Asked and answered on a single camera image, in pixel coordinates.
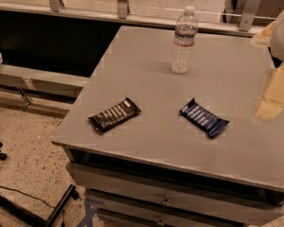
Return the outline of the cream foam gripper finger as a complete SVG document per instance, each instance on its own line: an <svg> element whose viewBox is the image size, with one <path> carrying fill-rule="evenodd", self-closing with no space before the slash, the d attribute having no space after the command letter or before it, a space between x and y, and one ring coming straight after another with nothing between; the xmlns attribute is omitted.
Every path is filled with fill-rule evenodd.
<svg viewBox="0 0 284 227"><path fill-rule="evenodd" d="M266 72L260 91L254 117L274 120L284 109L284 62L278 68Z"/></svg>
<svg viewBox="0 0 284 227"><path fill-rule="evenodd" d="M275 22L271 22L269 25L263 28L261 32L256 34L251 40L250 44L253 46L271 46L271 37L275 27Z"/></svg>

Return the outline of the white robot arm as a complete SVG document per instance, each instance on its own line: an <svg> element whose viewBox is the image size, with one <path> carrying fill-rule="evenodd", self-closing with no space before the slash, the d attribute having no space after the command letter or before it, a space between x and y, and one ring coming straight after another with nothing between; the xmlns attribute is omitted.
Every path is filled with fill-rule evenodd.
<svg viewBox="0 0 284 227"><path fill-rule="evenodd" d="M255 117L273 120L284 109L284 9L277 18L255 35L250 44L257 47L269 47L271 55L281 64L270 73L270 80L257 104Z"/></svg>

